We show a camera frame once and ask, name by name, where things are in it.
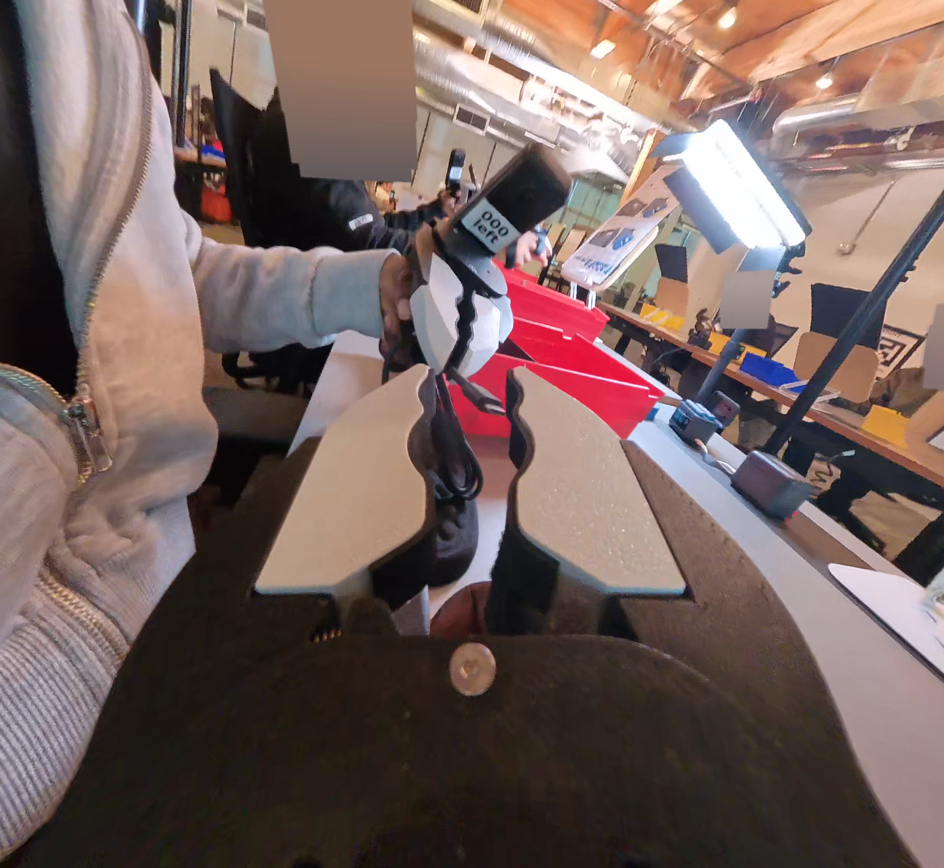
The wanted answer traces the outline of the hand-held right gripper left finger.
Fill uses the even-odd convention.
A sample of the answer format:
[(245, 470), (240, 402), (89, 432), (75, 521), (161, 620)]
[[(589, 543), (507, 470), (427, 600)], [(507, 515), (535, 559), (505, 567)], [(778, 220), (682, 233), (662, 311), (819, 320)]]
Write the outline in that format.
[(378, 598), (392, 611), (429, 586), (437, 405), (414, 366), (354, 402), (320, 437), (255, 581), (260, 595), (331, 597), (341, 613)]

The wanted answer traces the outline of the red divided storage bin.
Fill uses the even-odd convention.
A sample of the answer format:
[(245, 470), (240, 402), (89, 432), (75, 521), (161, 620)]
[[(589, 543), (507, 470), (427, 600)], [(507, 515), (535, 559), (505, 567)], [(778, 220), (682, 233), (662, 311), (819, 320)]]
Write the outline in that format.
[(606, 348), (552, 326), (516, 319), (500, 350), (473, 382), (505, 405), (508, 373), (524, 366), (600, 416), (627, 438), (660, 401), (663, 392)]

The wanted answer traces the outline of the person's left forearm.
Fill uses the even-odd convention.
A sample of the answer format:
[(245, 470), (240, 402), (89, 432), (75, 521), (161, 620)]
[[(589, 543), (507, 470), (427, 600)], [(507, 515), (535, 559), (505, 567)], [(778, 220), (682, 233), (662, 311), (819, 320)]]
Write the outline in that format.
[(345, 331), (384, 332), (382, 276), (391, 249), (246, 248), (196, 235), (187, 242), (203, 341), (213, 353), (309, 349)]

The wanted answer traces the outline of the person's left hand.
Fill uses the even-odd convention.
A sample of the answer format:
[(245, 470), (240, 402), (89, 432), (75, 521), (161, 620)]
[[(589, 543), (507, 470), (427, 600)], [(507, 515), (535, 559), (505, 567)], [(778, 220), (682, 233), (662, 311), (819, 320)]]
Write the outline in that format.
[(386, 355), (398, 348), (402, 325), (412, 320), (413, 271), (409, 261), (397, 254), (386, 257), (379, 288), (384, 329), (381, 349)]

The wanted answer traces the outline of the red plastic bin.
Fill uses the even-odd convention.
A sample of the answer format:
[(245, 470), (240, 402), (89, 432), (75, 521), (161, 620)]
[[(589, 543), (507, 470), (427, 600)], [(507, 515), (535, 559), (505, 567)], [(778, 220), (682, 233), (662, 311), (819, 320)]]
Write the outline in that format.
[(525, 319), (575, 334), (594, 342), (607, 325), (609, 316), (585, 302), (537, 284), (537, 279), (521, 269), (508, 269), (496, 263), (507, 284), (507, 296), (515, 320)]

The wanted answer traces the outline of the small grey label printer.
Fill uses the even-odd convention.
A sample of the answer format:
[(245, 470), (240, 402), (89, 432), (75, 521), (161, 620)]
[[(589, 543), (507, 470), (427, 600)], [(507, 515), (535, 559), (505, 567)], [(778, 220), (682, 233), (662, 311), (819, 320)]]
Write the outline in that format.
[(707, 446), (714, 435), (726, 429), (740, 412), (738, 402), (720, 391), (708, 398), (707, 404), (685, 400), (669, 419), (670, 429), (693, 448)]

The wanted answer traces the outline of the black flag on cardboard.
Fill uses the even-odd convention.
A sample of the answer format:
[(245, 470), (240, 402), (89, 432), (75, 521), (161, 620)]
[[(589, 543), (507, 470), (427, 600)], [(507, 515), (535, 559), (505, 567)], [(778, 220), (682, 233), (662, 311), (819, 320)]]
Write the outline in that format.
[(672, 317), (683, 319), (689, 304), (687, 249), (683, 246), (658, 243), (654, 250), (660, 272), (654, 297), (655, 306)]

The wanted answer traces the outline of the grey power adapter box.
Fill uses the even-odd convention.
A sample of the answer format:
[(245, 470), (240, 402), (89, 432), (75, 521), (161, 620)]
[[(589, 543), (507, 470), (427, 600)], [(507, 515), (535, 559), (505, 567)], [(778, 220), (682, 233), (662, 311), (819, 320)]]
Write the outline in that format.
[(779, 457), (761, 450), (746, 455), (731, 476), (731, 486), (765, 516), (779, 522), (792, 518), (817, 494), (813, 485)]

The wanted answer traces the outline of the long wooden table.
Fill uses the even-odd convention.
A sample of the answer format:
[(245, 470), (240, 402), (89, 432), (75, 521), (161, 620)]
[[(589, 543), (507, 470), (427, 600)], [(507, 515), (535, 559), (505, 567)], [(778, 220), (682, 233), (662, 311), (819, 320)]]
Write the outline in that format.
[[(667, 342), (671, 347), (681, 349), (704, 366), (713, 367), (718, 360), (718, 355), (697, 346), (692, 346), (685, 341), (685, 338), (674, 334), (672, 331), (668, 331), (658, 324), (643, 320), (633, 313), (625, 312), (606, 302), (598, 303), (596, 308), (605, 313), (610, 323), (618, 328), (625, 337), (631, 335), (629, 329), (633, 328), (635, 331), (646, 333), (651, 338)], [(759, 394), (761, 398), (771, 400), (787, 409), (791, 408), (796, 401), (793, 396), (768, 386), (764, 382), (744, 373), (740, 368), (732, 364), (725, 368), (724, 375), (737, 382), (739, 385), (748, 388), (751, 392)], [(831, 406), (823, 403), (809, 409), (803, 421), (818, 424), (837, 436), (844, 437), (880, 455), (914, 475), (936, 484), (938, 487), (943, 487), (943, 475), (941, 473), (933, 471), (928, 465), (918, 461), (910, 449), (900, 447), (883, 438), (874, 437), (867, 433), (859, 424), (862, 419), (854, 417), (851, 413), (838, 415), (832, 412)]]

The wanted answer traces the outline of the person's torso in grey hoodie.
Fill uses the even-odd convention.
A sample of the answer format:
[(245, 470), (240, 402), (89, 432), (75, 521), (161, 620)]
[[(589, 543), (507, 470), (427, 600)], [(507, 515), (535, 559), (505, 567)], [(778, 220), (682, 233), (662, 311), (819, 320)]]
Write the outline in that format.
[(168, 112), (125, 0), (2, 0), (2, 860), (195, 554), (218, 426)]

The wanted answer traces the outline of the yellow plastic bin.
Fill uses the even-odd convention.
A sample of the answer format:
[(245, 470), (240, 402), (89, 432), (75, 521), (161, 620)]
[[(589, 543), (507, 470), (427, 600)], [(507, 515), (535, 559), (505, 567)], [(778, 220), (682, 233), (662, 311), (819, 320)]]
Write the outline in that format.
[(904, 449), (910, 419), (897, 410), (872, 404), (862, 423), (861, 430), (869, 437), (879, 439)]

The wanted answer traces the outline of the white paper sheet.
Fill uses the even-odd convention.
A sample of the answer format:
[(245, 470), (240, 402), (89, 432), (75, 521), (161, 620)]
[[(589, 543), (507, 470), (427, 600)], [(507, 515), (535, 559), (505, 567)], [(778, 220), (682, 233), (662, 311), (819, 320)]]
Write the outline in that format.
[(926, 587), (907, 577), (830, 564), (832, 578), (888, 631), (943, 675), (943, 572)]

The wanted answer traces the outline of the black tripod pole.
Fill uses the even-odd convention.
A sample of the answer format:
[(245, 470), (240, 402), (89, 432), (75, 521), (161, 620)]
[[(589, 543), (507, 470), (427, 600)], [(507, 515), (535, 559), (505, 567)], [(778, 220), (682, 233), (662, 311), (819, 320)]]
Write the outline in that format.
[(930, 244), (943, 223), (943, 193), (940, 193), (928, 213), (914, 228), (898, 254), (881, 275), (880, 280), (867, 294), (845, 326), (832, 348), (823, 358), (805, 388), (788, 410), (764, 446), (764, 451), (777, 455), (785, 447), (793, 430), (802, 423), (806, 412), (817, 402), (832, 378), (838, 373), (851, 354), (862, 331), (866, 330), (879, 311), (885, 306), (899, 284), (914, 270), (915, 263)]

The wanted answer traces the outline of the black white tag board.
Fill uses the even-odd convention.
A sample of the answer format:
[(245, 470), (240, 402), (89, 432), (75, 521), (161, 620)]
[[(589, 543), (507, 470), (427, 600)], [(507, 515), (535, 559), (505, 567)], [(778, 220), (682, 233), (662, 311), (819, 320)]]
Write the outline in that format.
[(885, 379), (892, 372), (902, 368), (925, 341), (924, 334), (885, 323), (876, 347), (879, 358), (876, 379)]

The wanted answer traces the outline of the silver air duct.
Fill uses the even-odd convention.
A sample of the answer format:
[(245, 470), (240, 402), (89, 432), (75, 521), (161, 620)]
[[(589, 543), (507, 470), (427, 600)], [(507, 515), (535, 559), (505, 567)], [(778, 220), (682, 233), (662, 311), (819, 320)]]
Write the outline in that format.
[(565, 132), (635, 134), (658, 127), (656, 121), (541, 62), (540, 73), (520, 80), (420, 30), (413, 30), (413, 51), (418, 88), (452, 95), (463, 105), (548, 140)]

